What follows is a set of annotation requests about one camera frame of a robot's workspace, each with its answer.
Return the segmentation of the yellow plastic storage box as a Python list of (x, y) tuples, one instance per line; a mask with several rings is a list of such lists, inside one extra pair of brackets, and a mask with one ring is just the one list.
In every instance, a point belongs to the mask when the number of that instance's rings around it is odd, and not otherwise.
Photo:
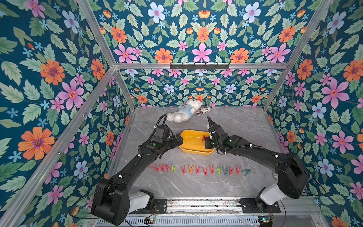
[(184, 130), (181, 133), (183, 138), (183, 144), (179, 146), (182, 152), (194, 155), (209, 156), (215, 149), (206, 148), (205, 142), (202, 142), (203, 135), (206, 139), (210, 138), (210, 134), (207, 131), (196, 131), (196, 130)]

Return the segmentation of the grey teal clothespin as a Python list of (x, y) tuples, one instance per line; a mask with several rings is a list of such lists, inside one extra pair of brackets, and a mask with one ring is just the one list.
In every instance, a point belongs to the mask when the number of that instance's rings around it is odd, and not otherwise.
[(229, 173), (229, 171), (228, 171), (228, 167), (227, 167), (227, 166), (223, 166), (223, 167), (222, 167), (222, 170), (223, 170), (224, 175), (225, 175), (225, 176), (227, 176), (227, 175), (228, 175), (228, 173)]
[(244, 174), (244, 176), (247, 176), (251, 172), (251, 169), (243, 169), (241, 172)]

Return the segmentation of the orange clothespin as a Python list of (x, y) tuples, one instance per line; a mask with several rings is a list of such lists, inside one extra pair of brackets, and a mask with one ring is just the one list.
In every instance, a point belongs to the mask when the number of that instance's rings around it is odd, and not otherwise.
[(192, 164), (189, 164), (188, 165), (188, 169), (189, 169), (189, 172), (190, 172), (190, 174), (193, 174), (193, 171), (194, 171), (194, 165)]

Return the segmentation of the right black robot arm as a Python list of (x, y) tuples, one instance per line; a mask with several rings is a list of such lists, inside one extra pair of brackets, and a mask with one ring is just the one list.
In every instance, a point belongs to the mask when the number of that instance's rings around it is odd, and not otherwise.
[(279, 153), (255, 145), (241, 136), (229, 136), (209, 116), (205, 148), (215, 148), (219, 155), (231, 154), (257, 162), (278, 175), (277, 183), (260, 190), (253, 207), (263, 210), (284, 198), (298, 199), (305, 189), (309, 176), (305, 164), (295, 153)]

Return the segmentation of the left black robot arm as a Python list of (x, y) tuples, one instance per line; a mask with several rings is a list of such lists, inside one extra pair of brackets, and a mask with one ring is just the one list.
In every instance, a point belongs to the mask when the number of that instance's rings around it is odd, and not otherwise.
[(155, 210), (153, 193), (139, 190), (130, 194), (129, 191), (150, 164), (167, 151), (183, 144), (182, 137), (173, 134), (166, 125), (166, 118), (165, 114), (159, 118), (149, 138), (138, 146), (137, 155), (122, 170), (97, 183), (91, 207), (92, 215), (118, 226), (129, 213)]

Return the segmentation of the small printed pouch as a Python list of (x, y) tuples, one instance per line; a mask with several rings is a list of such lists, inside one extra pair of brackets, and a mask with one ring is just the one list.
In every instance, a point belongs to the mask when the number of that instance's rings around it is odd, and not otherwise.
[(208, 112), (210, 112), (212, 110), (211, 106), (201, 106), (196, 112), (195, 115), (196, 116), (202, 116)]

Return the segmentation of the white teddy bear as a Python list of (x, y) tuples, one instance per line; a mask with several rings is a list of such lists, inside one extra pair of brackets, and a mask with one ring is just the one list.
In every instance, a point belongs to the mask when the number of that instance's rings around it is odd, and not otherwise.
[(169, 122), (181, 123), (189, 120), (197, 110), (202, 107), (203, 103), (196, 99), (190, 99), (186, 105), (180, 106), (179, 110), (174, 113), (168, 113), (166, 119)]

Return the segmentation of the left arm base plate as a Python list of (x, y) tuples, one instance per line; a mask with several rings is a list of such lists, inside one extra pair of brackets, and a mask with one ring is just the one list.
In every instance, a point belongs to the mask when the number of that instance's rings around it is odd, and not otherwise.
[(167, 202), (166, 198), (161, 199), (152, 199), (148, 202), (147, 206), (143, 209), (138, 209), (130, 214), (165, 214), (167, 209)]

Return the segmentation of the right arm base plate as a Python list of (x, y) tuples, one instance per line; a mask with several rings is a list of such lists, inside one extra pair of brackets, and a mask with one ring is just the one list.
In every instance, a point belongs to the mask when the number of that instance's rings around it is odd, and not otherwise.
[(241, 198), (238, 202), (242, 206), (243, 213), (247, 214), (281, 213), (281, 209), (277, 202), (275, 202), (273, 205), (268, 205), (263, 200), (261, 199), (256, 200), (255, 198)]

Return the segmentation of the black hook rail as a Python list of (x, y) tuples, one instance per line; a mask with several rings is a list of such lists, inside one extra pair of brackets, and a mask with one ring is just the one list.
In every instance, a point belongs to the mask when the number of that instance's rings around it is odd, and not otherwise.
[(225, 70), (229, 69), (230, 64), (227, 63), (171, 63), (171, 70)]

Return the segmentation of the aluminium front rail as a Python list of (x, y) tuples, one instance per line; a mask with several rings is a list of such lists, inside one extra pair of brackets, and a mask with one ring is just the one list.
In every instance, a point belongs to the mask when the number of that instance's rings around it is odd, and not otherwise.
[[(243, 213), (242, 206), (239, 204), (241, 198), (252, 197), (164, 197), (168, 200), (165, 214), (157, 215), (217, 215), (217, 214), (237, 214), (242, 216), (247, 215), (269, 215), (271, 213)], [(310, 196), (303, 196), (299, 199), (282, 199), (277, 201), (281, 209), (279, 215), (322, 215), (319, 205), (315, 199)], [(148, 216), (148, 214), (129, 214), (132, 216)]]

